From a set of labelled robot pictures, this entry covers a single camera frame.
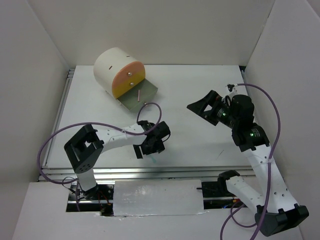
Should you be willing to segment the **teal razor stick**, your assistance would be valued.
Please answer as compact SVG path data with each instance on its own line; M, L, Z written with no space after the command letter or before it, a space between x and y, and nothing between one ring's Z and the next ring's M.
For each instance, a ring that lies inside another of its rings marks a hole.
M151 156L150 156L150 158L151 158L151 160L152 160L152 162L153 162L154 164L156 164L156 163L157 163L157 160L154 158L154 156L153 156L153 155L151 155Z

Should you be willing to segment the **grey bottom drawer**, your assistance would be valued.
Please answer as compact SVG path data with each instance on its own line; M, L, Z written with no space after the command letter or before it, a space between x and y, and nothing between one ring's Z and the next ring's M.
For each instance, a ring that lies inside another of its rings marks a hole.
M153 100L157 92L158 87L144 79L120 96L117 101L128 111L138 112L145 103Z

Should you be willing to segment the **pink razor stick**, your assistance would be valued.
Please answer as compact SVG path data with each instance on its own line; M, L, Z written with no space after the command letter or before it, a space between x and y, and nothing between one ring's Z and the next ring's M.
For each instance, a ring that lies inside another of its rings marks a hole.
M141 101L141 90L140 89L138 90L138 93L137 93L137 101L138 102Z

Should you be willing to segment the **pink top drawer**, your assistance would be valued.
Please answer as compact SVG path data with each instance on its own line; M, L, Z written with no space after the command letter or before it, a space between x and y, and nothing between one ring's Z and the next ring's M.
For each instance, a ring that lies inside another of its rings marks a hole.
M140 61L133 61L124 66L114 77L113 88L128 88L130 83L140 83L146 77L145 66Z

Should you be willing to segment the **yellow drawer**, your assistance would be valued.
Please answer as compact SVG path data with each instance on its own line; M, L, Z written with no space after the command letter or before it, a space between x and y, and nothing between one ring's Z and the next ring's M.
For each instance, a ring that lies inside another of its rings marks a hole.
M115 99L119 98L144 80L145 77L145 71L122 71L117 73L111 87L113 97Z

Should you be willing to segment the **white round drawer cabinet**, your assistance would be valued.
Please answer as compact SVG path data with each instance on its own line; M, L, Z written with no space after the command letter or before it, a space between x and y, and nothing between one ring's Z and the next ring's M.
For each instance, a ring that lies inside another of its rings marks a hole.
M112 84L117 73L135 61L134 57L119 47L110 48L96 59L93 66L94 77L107 93L114 95Z

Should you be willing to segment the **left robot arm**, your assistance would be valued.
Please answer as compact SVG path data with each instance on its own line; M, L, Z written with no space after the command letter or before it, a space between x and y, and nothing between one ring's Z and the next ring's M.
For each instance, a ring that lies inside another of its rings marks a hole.
M141 120L120 131L97 130L91 124L87 124L64 145L64 151L78 178L81 195L87 200L92 200L100 191L93 168L102 153L133 146L136 158L141 159L144 155L164 151L163 138L170 136L170 128L164 121L154 124Z

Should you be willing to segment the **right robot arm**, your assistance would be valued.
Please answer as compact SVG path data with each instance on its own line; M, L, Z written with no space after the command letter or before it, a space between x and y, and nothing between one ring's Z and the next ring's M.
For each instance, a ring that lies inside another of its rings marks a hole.
M266 237L297 227L309 216L306 206L290 193L273 157L272 147L261 126L254 122L255 106L247 95L231 91L221 97L211 90L187 109L212 125L222 123L231 129L232 139L249 161L261 187L254 190L235 170L218 177L218 192L238 197L253 213L259 231Z

